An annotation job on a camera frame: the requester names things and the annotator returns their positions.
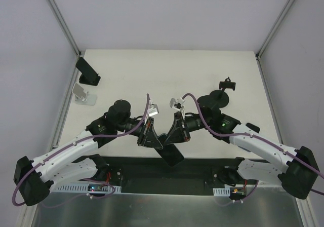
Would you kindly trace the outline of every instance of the metal floor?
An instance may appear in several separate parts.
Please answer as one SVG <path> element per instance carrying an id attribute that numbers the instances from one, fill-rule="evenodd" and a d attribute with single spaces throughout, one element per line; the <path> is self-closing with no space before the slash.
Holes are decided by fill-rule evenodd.
<path id="1" fill-rule="evenodd" d="M 52 193 L 53 206 L 75 196 Z M 115 194 L 103 200 L 81 196 L 65 205 L 37 208 L 33 227 L 303 226 L 296 200 L 279 188 L 259 187 L 243 204 L 221 207 L 228 198 L 211 196 Z"/>

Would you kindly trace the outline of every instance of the silver stand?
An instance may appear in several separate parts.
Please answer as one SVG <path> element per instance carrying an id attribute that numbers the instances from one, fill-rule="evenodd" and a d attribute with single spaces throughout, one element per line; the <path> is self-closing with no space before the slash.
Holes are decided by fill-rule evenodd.
<path id="1" fill-rule="evenodd" d="M 85 91 L 83 87 L 75 83 L 72 88 L 72 93 L 75 95 L 75 103 L 83 105 L 95 105 L 97 100 L 97 95 L 89 94 L 88 91 Z"/>

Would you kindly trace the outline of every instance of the white tabletop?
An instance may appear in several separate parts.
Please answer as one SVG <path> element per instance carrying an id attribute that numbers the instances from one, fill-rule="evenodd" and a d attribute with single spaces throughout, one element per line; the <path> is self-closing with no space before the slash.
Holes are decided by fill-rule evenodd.
<path id="1" fill-rule="evenodd" d="M 72 99 L 60 145 L 70 141 L 91 121 L 102 116 L 118 99 L 127 100 L 132 117 L 144 112 L 146 93 L 158 104 L 154 116 L 157 134 L 167 133 L 173 122 L 171 98 L 192 93 L 199 98 L 218 89 L 219 82 L 230 77 L 236 82 L 235 91 L 226 90 L 229 104 L 222 112 L 242 123 L 250 122 L 261 128 L 261 134 L 278 140 L 258 65 L 253 52 L 227 51 L 168 51 L 168 50 L 86 50 L 85 60 L 99 73 L 98 86 L 81 84 L 98 96 L 94 106 L 79 105 Z M 186 112 L 197 113 L 188 97 Z M 219 141 L 206 130 L 192 132 L 191 140 L 177 144 L 185 158 L 257 159 L 237 146 Z M 94 153 L 103 156 L 159 157 L 151 148 L 137 146 L 137 138 L 115 139 Z"/>

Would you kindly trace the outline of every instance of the white bracket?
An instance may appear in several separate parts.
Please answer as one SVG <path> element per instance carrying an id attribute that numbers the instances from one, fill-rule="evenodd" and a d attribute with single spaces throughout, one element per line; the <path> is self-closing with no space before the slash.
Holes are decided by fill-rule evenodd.
<path id="1" fill-rule="evenodd" d="M 231 195 L 230 188 L 213 188 L 214 197 L 229 197 Z"/>
<path id="2" fill-rule="evenodd" d="M 158 107 L 157 104 L 154 104 L 152 100 L 149 101 L 147 113 L 145 115 L 144 123 L 146 124 L 149 117 L 152 117 L 154 115 L 158 114 Z"/>
<path id="3" fill-rule="evenodd" d="M 276 186 L 281 186 L 278 175 L 281 174 L 273 164 L 243 160 L 237 171 L 243 179 L 262 180 Z"/>
<path id="4" fill-rule="evenodd" d="M 182 99 L 182 98 L 177 98 L 177 99 L 172 98 L 171 101 L 170 101 L 170 107 L 172 109 L 180 111 L 183 118 L 184 118 L 184 109 L 185 109 L 185 107 L 183 105 L 184 102 L 185 102 L 185 100 Z"/>
<path id="5" fill-rule="evenodd" d="M 55 190 L 53 190 L 53 192 L 54 193 L 90 193 L 90 194 L 107 194 L 107 193 L 112 192 L 112 188 L 107 187 L 105 185 L 103 185 L 101 187 L 100 191 L 97 191 L 97 190 L 89 191 L 89 187 L 91 185 L 99 185 L 99 184 L 92 183 L 92 182 L 70 183 L 70 184 L 65 184 L 65 185 L 62 185 L 62 186 L 56 188 Z M 116 189 L 114 194 L 122 192 L 121 186 L 114 185 L 113 187 L 115 187 L 115 189 Z"/>
<path id="6" fill-rule="evenodd" d="M 97 100 L 97 95 L 89 94 L 88 91 L 84 90 L 79 84 L 75 83 L 72 88 L 72 93 L 75 95 L 76 104 L 84 105 L 95 105 Z"/>

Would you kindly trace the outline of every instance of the metal frame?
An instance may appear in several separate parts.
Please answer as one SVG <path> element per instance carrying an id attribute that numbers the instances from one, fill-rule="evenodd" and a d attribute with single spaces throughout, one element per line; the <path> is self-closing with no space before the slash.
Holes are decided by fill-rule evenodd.
<path id="1" fill-rule="evenodd" d="M 286 2 L 286 4 L 283 7 L 282 11 L 280 12 L 279 16 L 277 17 L 276 21 L 274 22 L 272 28 L 270 29 L 270 32 L 267 35 L 267 38 L 265 39 L 265 41 L 263 42 L 259 52 L 257 53 L 257 58 L 258 59 L 263 55 L 264 51 L 267 49 L 270 41 L 272 40 L 272 38 L 276 34 L 278 28 L 282 24 L 283 20 L 287 16 L 288 12 L 290 11 L 290 9 L 293 6 L 293 4 L 295 3 L 295 1 L 296 0 L 288 0 Z"/>
<path id="2" fill-rule="evenodd" d="M 60 25 L 64 35 L 66 36 L 67 40 L 69 41 L 72 49 L 74 50 L 76 55 L 79 56 L 81 54 L 81 51 L 78 48 L 78 46 L 73 38 L 73 35 L 71 34 L 71 31 L 69 30 L 55 0 L 46 0 L 46 1 L 48 2 L 50 8 L 52 9 L 55 18 L 56 18 L 58 24 Z"/>
<path id="3" fill-rule="evenodd" d="M 296 0 L 288 0 L 284 6 L 284 8 L 282 9 L 282 11 L 280 12 L 278 18 L 276 19 L 276 21 L 274 22 L 270 32 L 268 33 L 265 41 L 263 42 L 259 52 L 256 55 L 257 58 L 257 63 L 258 63 L 258 67 L 260 70 L 260 75 L 262 78 L 262 82 L 266 91 L 266 96 L 269 102 L 269 106 L 270 106 L 270 110 L 271 110 L 271 114 L 274 120 L 274 124 L 275 124 L 275 128 L 277 131 L 277 135 L 280 139 L 280 141 L 282 142 L 282 137 L 281 137 L 281 133 L 279 130 L 279 126 L 278 126 L 278 122 L 277 122 L 277 118 L 273 109 L 273 101 L 271 99 L 271 94 L 270 91 L 268 89 L 268 85 L 267 85 L 267 81 L 264 75 L 264 72 L 262 70 L 262 65 L 260 64 L 260 57 L 264 54 L 265 50 L 267 49 L 270 41 L 272 40 L 272 38 L 274 37 L 274 35 L 276 34 L 278 28 L 282 25 L 285 17 L 287 16 L 287 14 L 289 13 L 289 11 L 291 10 L 291 7 L 293 6 L 293 4 L 295 3 Z M 73 38 L 73 35 L 71 34 L 55 0 L 47 0 L 55 18 L 57 19 L 58 24 L 60 25 L 64 35 L 66 36 L 67 40 L 69 41 L 72 49 L 74 50 L 74 52 L 76 53 L 76 55 L 79 56 L 83 56 L 84 55 L 84 51 L 80 51 L 80 49 L 78 48 L 75 39 Z M 59 112 L 59 116 L 58 116 L 58 120 L 57 120 L 57 124 L 53 133 L 53 136 L 51 138 L 51 143 L 49 145 L 49 147 L 47 148 L 48 151 L 50 151 L 53 147 L 55 147 L 60 140 L 61 134 L 62 134 L 62 130 L 63 130 L 63 126 L 64 126 L 64 122 L 67 116 L 67 112 L 68 112 L 68 108 L 72 99 L 72 87 L 73 84 L 76 82 L 77 79 L 77 75 L 78 75 L 78 71 L 75 68 L 71 77 L 71 80 L 69 82 L 68 85 L 68 89 L 66 91 L 65 97 L 64 97 L 64 101 L 63 104 L 61 106 L 60 112 Z M 297 205 L 298 208 L 300 210 L 300 214 L 302 217 L 302 221 L 304 226 L 306 227 L 311 227 L 311 226 L 319 226 L 316 218 L 314 217 L 314 213 L 313 213 L 313 209 L 311 207 L 311 203 L 309 201 L 309 199 L 307 198 L 306 200 L 299 200 L 297 199 Z M 31 206 L 31 207 L 27 207 L 27 206 L 23 206 L 20 216 L 18 218 L 17 221 L 17 225 L 19 227 L 30 227 L 33 221 L 33 217 L 35 215 L 36 212 L 36 206 Z"/>

